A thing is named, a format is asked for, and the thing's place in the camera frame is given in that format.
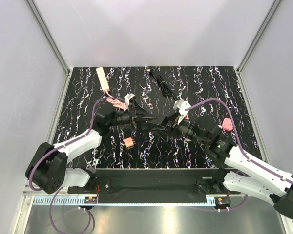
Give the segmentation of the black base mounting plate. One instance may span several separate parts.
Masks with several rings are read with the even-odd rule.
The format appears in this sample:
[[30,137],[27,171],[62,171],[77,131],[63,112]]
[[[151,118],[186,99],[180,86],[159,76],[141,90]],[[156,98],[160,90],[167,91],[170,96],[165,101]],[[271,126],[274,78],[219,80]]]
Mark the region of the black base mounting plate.
[[72,186],[70,194],[99,194],[119,191],[186,191],[196,194],[227,194],[222,184],[225,169],[97,169],[86,187]]

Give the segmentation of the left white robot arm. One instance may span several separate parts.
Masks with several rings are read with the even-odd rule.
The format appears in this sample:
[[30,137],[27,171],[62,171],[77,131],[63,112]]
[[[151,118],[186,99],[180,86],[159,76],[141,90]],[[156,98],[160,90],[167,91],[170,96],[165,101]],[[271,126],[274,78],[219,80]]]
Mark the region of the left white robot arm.
[[89,169],[68,168],[67,165],[83,153],[96,149],[111,136],[114,126],[130,125],[136,132],[161,127],[167,120],[142,108],[135,99],[125,111],[117,111],[110,102],[94,106],[90,127],[62,143],[42,143],[35,152],[25,176],[33,191],[53,194],[62,187],[75,187],[85,193],[98,189],[96,176]]

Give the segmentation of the pink cube plug adapter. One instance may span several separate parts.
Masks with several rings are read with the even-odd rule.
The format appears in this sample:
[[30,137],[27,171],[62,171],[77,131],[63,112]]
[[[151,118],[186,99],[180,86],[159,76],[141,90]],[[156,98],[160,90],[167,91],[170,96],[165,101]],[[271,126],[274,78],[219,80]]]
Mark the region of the pink cube plug adapter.
[[132,148],[135,144],[135,140],[131,137],[128,137],[128,138],[125,138],[123,140],[123,143],[124,143],[124,146],[129,149],[129,148]]

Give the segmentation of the white pink power strip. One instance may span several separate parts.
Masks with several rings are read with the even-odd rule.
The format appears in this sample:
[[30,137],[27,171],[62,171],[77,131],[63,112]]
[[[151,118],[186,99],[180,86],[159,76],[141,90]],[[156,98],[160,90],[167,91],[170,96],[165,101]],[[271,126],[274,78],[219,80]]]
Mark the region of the white pink power strip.
[[106,75],[105,75],[103,67],[98,67],[96,69],[96,72],[97,72],[97,76],[98,76],[98,79],[99,79],[99,82],[100,82],[100,85],[101,85],[101,89],[105,93],[109,92],[110,88],[109,88],[108,81],[107,81],[107,78],[106,78]]

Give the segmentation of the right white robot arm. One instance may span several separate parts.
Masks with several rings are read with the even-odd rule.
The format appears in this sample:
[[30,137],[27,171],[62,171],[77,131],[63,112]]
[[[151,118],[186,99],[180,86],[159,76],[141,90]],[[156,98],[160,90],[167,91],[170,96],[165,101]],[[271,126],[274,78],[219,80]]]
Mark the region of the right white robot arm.
[[178,116],[158,117],[149,125],[169,137],[184,137],[199,145],[219,169],[212,181],[217,193],[225,190],[254,196],[293,219],[293,174],[280,170],[239,148],[221,128],[203,118],[192,123]]

